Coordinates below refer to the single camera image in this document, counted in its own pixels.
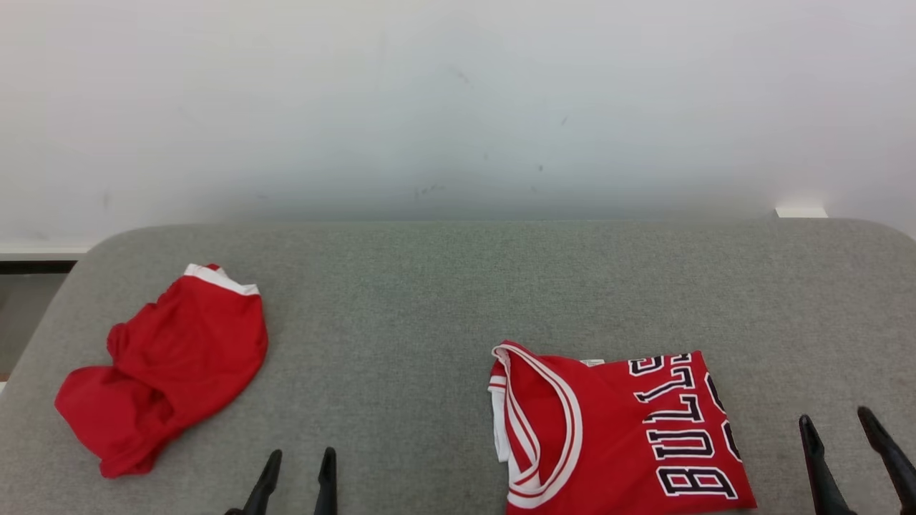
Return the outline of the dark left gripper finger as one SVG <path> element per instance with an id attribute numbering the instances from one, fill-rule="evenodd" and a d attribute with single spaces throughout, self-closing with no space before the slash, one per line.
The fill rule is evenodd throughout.
<path id="1" fill-rule="evenodd" d="M 264 515 L 268 509 L 269 499 L 276 489 L 283 459 L 282 450 L 276 449 L 266 460 L 258 481 L 250 492 L 248 500 L 241 509 L 242 514 Z"/>
<path id="2" fill-rule="evenodd" d="M 337 515 L 338 512 L 337 455 L 334 447 L 327 447 L 318 470 L 318 495 L 313 514 Z"/>

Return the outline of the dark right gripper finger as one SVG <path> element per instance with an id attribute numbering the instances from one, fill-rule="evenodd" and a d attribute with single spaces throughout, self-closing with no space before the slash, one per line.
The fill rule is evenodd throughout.
<path id="1" fill-rule="evenodd" d="M 897 498 L 902 504 L 900 514 L 915 514 L 915 469 L 912 462 L 870 408 L 858 407 L 857 416 L 868 443 L 879 454 L 889 473 Z"/>
<path id="2" fill-rule="evenodd" d="M 804 447 L 815 514 L 856 514 L 845 502 L 825 460 L 825 447 L 820 433 L 807 414 L 799 417 L 799 436 Z"/>

